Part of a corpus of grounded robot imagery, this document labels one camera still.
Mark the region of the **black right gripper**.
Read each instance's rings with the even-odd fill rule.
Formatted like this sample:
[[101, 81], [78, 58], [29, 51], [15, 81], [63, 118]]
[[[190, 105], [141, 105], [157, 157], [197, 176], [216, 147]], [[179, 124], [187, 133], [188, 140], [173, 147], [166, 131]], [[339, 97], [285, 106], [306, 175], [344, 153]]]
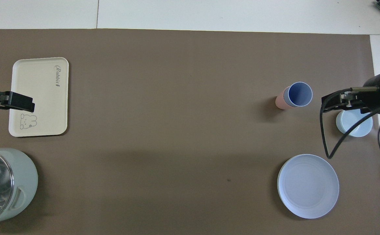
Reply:
[[364, 83], [361, 88], [377, 87], [378, 91], [373, 92], [358, 92], [358, 104], [354, 106], [351, 104], [351, 99], [342, 98], [346, 92], [351, 92], [353, 88], [341, 89], [329, 95], [322, 97], [323, 113], [328, 113], [335, 110], [355, 110], [363, 109], [362, 113], [370, 113], [380, 108], [380, 75], [374, 76]]

